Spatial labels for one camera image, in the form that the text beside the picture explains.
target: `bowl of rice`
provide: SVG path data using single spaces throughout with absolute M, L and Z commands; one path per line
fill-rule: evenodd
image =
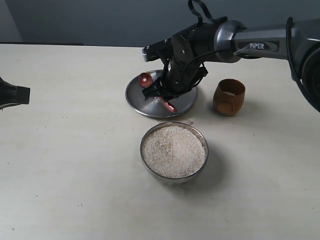
M 204 136 L 181 122 L 164 122 L 142 138 L 141 159 L 146 170 L 167 184 L 186 183 L 204 169 L 209 148 Z

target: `bowl rim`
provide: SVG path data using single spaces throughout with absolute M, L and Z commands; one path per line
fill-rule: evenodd
M 200 136 L 201 138 L 203 139 L 204 143 L 205 143 L 205 148 L 206 148 L 206 156 L 205 156 L 205 160 L 204 160 L 204 163 L 203 165 L 196 171 L 194 172 L 193 174 L 189 175 L 189 176 L 184 176 L 184 177 L 178 177 L 178 178 L 172 178 L 172 177 L 167 177 L 167 176 L 162 176 L 160 175 L 159 173 L 156 173 L 155 171 L 153 171 L 149 166 L 148 164 L 146 163 L 144 157 L 143 157 L 143 154 L 142 154 L 142 147 L 143 147 L 143 143 L 144 141 L 146 140 L 146 138 L 153 132 L 155 132 L 156 130 L 160 129 L 162 125 L 168 125 L 168 124 L 173 124 L 173 126 L 178 126 L 178 125 L 182 125 L 182 126 L 187 126 L 188 128 L 191 128 L 193 129 L 194 131 L 196 131 Z M 203 170 L 203 168 L 205 167 L 207 161 L 208 161 L 208 157 L 209 157 L 209 146 L 208 146 L 208 143 L 207 143 L 207 140 L 205 139 L 205 137 L 202 135 L 201 132 L 199 132 L 196 128 L 194 128 L 193 126 L 189 125 L 189 124 L 186 124 L 186 123 L 183 123 L 183 122 L 179 122 L 179 121 L 166 121 L 166 122 L 162 122 L 162 123 L 159 123 L 153 127 L 151 127 L 145 134 L 144 136 L 142 137 L 142 140 L 141 140 L 141 143 L 140 143 L 140 155 L 141 155 L 141 159 L 143 161 L 143 164 L 152 172 L 154 173 L 155 175 L 161 177 L 161 178 L 164 178 L 164 179 L 168 179 L 168 180 L 182 180 L 182 179 L 188 179 L 194 175 L 196 175 L 197 173 L 201 172 Z

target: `gray wall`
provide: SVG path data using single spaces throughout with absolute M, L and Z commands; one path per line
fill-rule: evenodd
M 196 22 L 187 0 L 6 0 L 24 41 L 145 46 Z M 247 27 L 320 17 L 320 0 L 204 0 Z
M 21 41 L 21 36 L 5 0 L 0 0 L 0 42 Z

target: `table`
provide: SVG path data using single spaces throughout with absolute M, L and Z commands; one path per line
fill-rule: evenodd
M 195 106 L 175 120 L 208 141 L 190 184 L 144 169 L 140 141 L 160 120 L 129 107 L 145 63 L 128 47 L 0 45 L 0 76 L 31 88 L 0 111 L 2 240 L 300 240 L 320 238 L 320 115 L 284 60 L 207 63 Z M 246 86 L 234 117 L 211 111 L 224 78 Z

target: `red spoon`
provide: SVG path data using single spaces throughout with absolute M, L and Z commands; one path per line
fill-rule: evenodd
M 147 88 L 153 83 L 152 76 L 149 73 L 143 72 L 139 75 L 138 77 L 138 82 L 141 87 Z M 163 105 L 166 106 L 166 108 L 172 112 L 172 113 L 177 113 L 177 109 L 169 102 L 165 101 L 162 96 L 159 96 L 159 99 L 163 103 Z

